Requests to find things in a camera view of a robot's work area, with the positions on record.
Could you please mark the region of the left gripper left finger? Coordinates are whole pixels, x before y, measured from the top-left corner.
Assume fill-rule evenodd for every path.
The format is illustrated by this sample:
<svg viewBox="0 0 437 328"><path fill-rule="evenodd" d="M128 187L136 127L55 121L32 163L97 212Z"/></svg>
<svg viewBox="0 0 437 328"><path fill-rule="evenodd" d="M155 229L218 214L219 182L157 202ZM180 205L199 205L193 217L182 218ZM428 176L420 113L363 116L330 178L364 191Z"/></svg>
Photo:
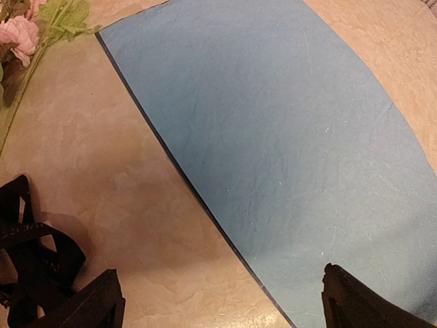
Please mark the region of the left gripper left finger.
<svg viewBox="0 0 437 328"><path fill-rule="evenodd" d="M121 327L125 298L115 269L103 271L82 290L67 295L78 269L39 268L20 274L22 295L39 305L45 315L26 327Z"/></svg>

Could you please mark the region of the black ribbon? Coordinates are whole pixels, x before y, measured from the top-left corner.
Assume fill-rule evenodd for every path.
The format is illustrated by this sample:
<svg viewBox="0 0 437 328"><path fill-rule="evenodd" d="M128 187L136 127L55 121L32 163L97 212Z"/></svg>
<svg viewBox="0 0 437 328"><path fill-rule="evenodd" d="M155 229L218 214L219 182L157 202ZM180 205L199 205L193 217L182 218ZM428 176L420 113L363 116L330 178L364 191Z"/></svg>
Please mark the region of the black ribbon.
<svg viewBox="0 0 437 328"><path fill-rule="evenodd" d="M29 181L20 175L1 187L1 248L17 272L1 286L8 325L25 327L74 296L72 285L86 257L76 242L33 216Z"/></svg>

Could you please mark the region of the yellow fake flower stem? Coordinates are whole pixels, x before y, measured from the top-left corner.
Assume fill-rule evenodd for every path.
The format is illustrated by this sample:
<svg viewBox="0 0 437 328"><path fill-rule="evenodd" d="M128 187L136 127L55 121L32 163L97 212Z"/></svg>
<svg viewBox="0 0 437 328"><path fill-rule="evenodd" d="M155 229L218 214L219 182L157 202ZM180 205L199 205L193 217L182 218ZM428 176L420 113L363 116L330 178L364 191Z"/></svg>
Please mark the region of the yellow fake flower stem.
<svg viewBox="0 0 437 328"><path fill-rule="evenodd" d="M45 1L40 6L36 23L40 28L38 49L31 58L29 67L25 69L23 82L18 89L10 107L1 106L1 148L4 148L17 109L23 99L27 86L36 71L38 64L48 48L57 42L72 41L75 37L85 34L94 34L101 25L91 26L88 23L91 13L89 1Z"/></svg>

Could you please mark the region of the blue wrapping paper sheet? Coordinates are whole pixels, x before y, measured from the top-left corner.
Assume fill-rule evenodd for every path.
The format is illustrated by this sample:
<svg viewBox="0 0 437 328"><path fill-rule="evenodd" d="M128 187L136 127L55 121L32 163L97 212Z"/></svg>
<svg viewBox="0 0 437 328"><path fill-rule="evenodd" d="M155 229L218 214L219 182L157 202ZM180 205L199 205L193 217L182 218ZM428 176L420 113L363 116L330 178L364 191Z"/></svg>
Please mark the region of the blue wrapping paper sheet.
<svg viewBox="0 0 437 328"><path fill-rule="evenodd" d="M436 320L436 175L374 74L308 5L170 1L99 36L296 326L324 326L327 263Z"/></svg>

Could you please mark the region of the pink fake rose bunch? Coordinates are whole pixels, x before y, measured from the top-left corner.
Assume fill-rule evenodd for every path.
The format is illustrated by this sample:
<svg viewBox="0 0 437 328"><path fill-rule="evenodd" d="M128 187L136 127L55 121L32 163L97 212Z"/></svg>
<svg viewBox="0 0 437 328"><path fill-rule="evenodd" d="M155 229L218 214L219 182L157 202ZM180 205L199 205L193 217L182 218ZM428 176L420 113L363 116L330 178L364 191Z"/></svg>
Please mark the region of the pink fake rose bunch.
<svg viewBox="0 0 437 328"><path fill-rule="evenodd" d="M38 49L36 23L45 1L1 2L1 106L10 107Z"/></svg>

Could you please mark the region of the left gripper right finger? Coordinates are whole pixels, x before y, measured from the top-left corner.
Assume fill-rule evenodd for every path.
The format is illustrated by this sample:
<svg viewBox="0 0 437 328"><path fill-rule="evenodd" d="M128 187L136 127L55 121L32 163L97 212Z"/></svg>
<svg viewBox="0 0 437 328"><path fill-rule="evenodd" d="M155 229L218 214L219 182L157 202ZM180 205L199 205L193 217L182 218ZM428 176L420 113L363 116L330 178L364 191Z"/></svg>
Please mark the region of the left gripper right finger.
<svg viewBox="0 0 437 328"><path fill-rule="evenodd" d="M432 327L433 324L388 302L337 264L322 279L327 327Z"/></svg>

